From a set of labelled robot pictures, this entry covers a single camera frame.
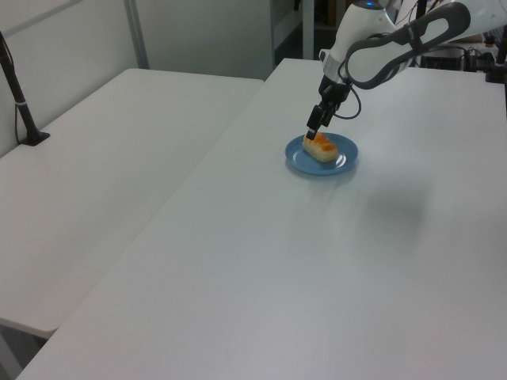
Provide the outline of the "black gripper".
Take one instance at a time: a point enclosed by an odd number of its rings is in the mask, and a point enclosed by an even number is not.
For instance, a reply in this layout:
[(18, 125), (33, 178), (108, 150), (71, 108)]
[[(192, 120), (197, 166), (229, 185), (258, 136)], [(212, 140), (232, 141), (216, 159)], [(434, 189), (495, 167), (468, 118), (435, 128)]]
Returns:
[(321, 126), (328, 127), (334, 114), (347, 99), (352, 88), (349, 79), (338, 79), (336, 82), (323, 76), (318, 93), (321, 96), (320, 105), (315, 105), (307, 121), (306, 138), (314, 140)]

